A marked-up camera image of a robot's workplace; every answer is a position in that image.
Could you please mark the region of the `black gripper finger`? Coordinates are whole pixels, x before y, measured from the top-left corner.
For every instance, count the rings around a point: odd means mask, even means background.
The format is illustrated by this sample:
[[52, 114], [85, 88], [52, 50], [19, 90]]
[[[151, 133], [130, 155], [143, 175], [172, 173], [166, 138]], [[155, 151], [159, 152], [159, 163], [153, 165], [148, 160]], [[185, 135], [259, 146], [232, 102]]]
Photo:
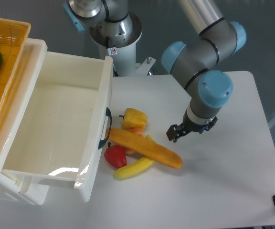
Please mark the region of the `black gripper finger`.
[[185, 136], [185, 130], [184, 130], [183, 124], [171, 125], [169, 127], [169, 129], [167, 130], [166, 135], [167, 135], [169, 141], [176, 143], [179, 138]]
[[216, 124], [216, 122], [218, 121], [218, 118], [215, 116], [206, 126], [205, 126], [205, 130], [206, 131], [209, 131], [209, 130], [211, 130], [214, 126], [215, 126], [215, 124]]

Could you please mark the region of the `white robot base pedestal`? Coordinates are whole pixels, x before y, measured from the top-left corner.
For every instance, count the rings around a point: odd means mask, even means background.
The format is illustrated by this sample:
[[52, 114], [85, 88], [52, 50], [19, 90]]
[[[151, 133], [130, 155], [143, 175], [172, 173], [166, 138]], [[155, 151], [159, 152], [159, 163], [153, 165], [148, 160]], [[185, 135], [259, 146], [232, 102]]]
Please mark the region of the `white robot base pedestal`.
[[142, 35], [142, 24], [137, 15], [129, 12], [122, 21], [104, 20], [90, 28], [90, 35], [97, 44], [100, 57], [113, 59], [113, 75], [145, 76], [156, 59], [147, 57], [144, 62], [136, 62], [136, 44]]

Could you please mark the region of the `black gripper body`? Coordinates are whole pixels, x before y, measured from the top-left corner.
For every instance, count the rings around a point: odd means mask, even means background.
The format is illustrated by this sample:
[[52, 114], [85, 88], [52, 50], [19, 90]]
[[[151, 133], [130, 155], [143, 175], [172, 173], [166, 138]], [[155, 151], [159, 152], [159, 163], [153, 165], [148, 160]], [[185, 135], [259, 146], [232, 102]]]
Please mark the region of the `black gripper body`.
[[190, 132], [198, 132], [199, 134], [202, 134], [205, 131], [205, 129], [204, 129], [205, 126], [209, 122], [207, 122], [206, 124], [200, 125], [200, 124], [197, 124], [197, 123], [193, 122], [192, 120], [190, 120], [187, 116], [184, 116], [182, 124], [184, 126], [185, 135], [189, 134]]

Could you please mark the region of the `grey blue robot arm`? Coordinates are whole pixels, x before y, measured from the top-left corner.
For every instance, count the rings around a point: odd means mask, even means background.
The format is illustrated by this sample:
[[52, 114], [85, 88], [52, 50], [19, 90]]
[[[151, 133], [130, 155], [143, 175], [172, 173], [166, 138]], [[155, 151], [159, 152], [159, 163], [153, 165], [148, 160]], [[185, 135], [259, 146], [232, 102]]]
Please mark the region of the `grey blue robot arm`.
[[[212, 0], [181, 0], [180, 6], [200, 40], [191, 47], [175, 42], [161, 57], [164, 69], [191, 97], [182, 123], [171, 125], [167, 131], [173, 142], [191, 132], [209, 131], [216, 124], [217, 113], [227, 103], [233, 83], [213, 66], [235, 54], [246, 42], [244, 27], [226, 21]], [[114, 76], [149, 71], [146, 65], [136, 65], [136, 43], [142, 26], [129, 11], [128, 1], [67, 0], [63, 8], [78, 31], [90, 32], [101, 57], [112, 57]]]

